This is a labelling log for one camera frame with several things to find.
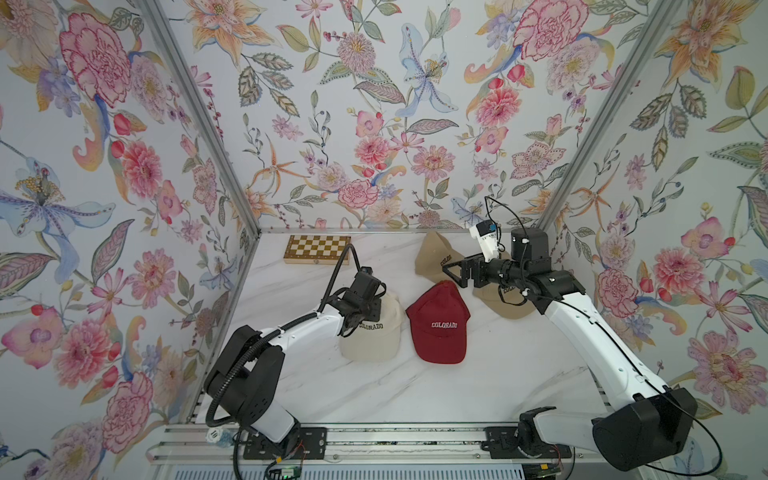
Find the cream Colorado cap front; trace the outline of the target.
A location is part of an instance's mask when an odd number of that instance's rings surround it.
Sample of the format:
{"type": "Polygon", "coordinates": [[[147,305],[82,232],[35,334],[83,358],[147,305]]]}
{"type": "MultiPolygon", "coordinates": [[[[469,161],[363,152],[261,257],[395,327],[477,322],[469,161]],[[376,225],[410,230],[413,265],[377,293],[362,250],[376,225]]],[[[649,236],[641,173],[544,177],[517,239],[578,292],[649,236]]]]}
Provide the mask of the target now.
{"type": "Polygon", "coordinates": [[[401,343],[405,310],[396,294],[381,299],[378,322],[362,322],[349,336],[339,340],[341,355],[350,361],[381,363],[393,359],[401,343]]]}

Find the red Colorado cap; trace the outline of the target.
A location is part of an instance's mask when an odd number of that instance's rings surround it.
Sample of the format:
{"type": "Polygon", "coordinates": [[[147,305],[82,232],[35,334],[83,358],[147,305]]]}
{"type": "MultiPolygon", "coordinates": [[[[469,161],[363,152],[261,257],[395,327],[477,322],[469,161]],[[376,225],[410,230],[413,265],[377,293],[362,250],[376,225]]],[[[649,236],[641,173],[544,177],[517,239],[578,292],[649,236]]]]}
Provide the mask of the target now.
{"type": "Polygon", "coordinates": [[[435,284],[406,309],[406,315],[422,360],[454,365],[465,359],[470,312],[452,281],[435,284]]]}

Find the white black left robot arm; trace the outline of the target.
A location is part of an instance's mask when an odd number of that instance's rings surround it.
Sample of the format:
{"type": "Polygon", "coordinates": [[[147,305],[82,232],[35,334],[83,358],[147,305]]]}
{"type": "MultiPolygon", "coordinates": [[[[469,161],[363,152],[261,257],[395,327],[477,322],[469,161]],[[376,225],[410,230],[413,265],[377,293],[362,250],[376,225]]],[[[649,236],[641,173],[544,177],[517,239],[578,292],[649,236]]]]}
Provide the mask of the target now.
{"type": "Polygon", "coordinates": [[[272,329],[235,330],[204,382],[211,398],[206,426],[234,424],[274,447],[293,449],[301,424],[275,399],[287,354],[323,338],[349,336],[365,322],[377,322],[386,293],[386,284],[365,267],[351,286],[325,294],[314,311],[272,329]]]}

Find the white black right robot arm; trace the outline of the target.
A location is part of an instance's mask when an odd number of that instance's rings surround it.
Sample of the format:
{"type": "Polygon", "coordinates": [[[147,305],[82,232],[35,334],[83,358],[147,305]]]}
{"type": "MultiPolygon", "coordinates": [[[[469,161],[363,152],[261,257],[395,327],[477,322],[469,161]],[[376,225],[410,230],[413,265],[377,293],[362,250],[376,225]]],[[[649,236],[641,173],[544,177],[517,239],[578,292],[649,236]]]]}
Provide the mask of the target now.
{"type": "Polygon", "coordinates": [[[569,339],[586,362],[608,404],[604,417],[540,407],[520,415],[514,445],[536,457],[564,445],[599,453],[627,472],[684,450],[698,404],[685,389],[673,389],[627,347],[569,272],[554,270],[547,234],[538,228],[511,233],[511,253],[499,250],[500,228],[484,220],[470,235],[481,251],[442,270],[458,286],[494,284],[518,290],[569,339]]]}

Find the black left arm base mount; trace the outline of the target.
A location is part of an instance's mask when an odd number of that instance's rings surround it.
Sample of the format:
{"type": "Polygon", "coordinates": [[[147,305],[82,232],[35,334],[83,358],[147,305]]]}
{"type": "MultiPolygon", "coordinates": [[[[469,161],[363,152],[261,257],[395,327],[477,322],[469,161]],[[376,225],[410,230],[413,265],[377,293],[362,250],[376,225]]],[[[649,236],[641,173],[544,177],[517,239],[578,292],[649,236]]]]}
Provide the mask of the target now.
{"type": "Polygon", "coordinates": [[[249,434],[244,440],[244,460],[272,461],[278,458],[323,460],[327,447],[325,427],[294,427],[282,441],[272,441],[262,433],[249,434]]]}

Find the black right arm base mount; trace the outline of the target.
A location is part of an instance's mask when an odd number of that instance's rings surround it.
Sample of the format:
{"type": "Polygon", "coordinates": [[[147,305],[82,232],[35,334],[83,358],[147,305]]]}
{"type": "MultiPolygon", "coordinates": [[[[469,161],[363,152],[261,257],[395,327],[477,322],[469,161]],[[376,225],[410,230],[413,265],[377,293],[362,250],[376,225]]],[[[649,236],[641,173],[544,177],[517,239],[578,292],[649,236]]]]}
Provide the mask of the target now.
{"type": "Polygon", "coordinates": [[[523,412],[513,426],[486,427],[485,439],[480,443],[480,448],[494,460],[572,458],[573,451],[569,446],[546,443],[536,430],[536,416],[550,410],[554,410],[554,407],[539,407],[523,412]]]}

